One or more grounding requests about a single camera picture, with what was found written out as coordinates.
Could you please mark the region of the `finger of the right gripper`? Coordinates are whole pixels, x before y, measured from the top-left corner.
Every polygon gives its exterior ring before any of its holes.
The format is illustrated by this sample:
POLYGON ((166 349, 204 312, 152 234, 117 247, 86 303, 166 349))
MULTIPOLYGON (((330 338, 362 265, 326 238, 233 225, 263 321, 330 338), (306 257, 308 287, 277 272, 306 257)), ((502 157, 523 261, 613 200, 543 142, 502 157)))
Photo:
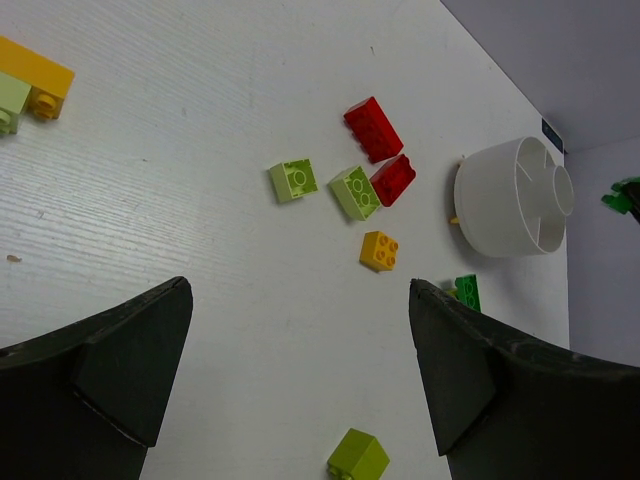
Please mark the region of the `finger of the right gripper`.
POLYGON ((640 183, 630 181, 622 187, 622 194, 629 202, 629 213, 640 223, 640 183))

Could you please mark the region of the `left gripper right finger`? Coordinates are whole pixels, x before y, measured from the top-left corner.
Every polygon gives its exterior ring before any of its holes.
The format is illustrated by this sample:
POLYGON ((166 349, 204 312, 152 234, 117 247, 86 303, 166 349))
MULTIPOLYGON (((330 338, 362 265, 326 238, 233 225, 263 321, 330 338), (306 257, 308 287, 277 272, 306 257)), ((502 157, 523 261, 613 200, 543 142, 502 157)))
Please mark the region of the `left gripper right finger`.
POLYGON ((540 340, 422 279, 409 321, 453 478, 638 477, 637 368, 540 340))

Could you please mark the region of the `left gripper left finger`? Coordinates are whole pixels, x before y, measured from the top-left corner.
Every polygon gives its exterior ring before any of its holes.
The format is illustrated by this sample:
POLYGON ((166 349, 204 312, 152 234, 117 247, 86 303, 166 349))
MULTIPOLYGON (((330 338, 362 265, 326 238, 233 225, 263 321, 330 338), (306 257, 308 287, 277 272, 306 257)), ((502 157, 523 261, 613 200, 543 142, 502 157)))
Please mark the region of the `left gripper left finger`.
POLYGON ((174 277, 1 351, 4 479, 137 479, 158 440, 190 327, 174 277))

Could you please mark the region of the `dark green lego brick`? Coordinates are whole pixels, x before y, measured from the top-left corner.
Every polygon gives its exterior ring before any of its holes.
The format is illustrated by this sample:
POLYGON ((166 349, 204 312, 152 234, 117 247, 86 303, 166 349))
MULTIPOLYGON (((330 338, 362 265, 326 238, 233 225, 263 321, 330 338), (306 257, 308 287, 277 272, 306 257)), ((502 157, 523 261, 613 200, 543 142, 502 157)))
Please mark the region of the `dark green lego brick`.
POLYGON ((629 177, 623 179, 619 182, 614 183, 611 186, 611 192, 609 194, 604 195, 601 198, 602 203, 609 209, 619 213, 621 215, 625 215, 629 213, 629 202, 622 194, 622 187, 630 182, 630 181, 638 181, 638 177, 629 177))

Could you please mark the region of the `green and lime lego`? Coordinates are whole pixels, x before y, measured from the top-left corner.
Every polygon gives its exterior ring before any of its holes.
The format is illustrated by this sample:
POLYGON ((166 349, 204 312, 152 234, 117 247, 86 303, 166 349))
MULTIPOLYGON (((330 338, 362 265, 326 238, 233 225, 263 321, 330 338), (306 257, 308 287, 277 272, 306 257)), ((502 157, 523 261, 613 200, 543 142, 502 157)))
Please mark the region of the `green and lime lego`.
POLYGON ((467 274, 442 283, 445 292, 468 308, 481 312, 481 300, 475 274, 467 274))

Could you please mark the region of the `lime green lego block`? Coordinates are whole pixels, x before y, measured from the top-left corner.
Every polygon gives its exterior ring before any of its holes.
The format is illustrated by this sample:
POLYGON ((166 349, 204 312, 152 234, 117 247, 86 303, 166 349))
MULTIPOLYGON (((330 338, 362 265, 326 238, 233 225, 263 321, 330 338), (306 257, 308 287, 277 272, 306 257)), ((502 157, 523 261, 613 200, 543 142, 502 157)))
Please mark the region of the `lime green lego block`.
POLYGON ((378 480, 389 464, 377 438, 354 428, 347 431, 327 461, 331 479, 378 480))

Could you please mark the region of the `light green long lego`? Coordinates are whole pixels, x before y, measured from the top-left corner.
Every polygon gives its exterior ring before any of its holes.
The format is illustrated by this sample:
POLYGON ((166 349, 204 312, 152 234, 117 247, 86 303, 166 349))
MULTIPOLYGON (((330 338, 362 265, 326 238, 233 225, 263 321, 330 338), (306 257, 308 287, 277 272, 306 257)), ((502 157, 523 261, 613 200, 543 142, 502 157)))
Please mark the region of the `light green long lego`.
POLYGON ((379 197, 361 166, 340 172, 329 182, 329 187, 351 219, 366 221, 381 206, 379 197))

